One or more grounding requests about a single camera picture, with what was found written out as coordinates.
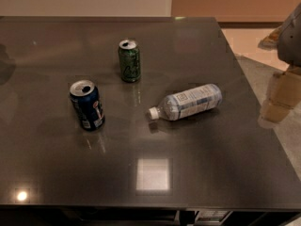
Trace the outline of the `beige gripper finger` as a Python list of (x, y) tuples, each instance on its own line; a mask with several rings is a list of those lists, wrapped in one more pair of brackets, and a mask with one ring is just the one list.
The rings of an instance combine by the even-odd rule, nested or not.
[(263, 128), (280, 124), (301, 102), (301, 68), (290, 66), (285, 72), (273, 73), (258, 123)]

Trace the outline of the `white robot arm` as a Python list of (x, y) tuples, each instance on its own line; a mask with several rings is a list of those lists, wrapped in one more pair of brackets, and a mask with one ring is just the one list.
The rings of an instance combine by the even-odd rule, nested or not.
[(269, 81), (258, 118), (259, 125), (268, 129), (280, 124), (301, 102), (301, 4), (280, 28), (277, 56), (289, 67), (273, 73)]

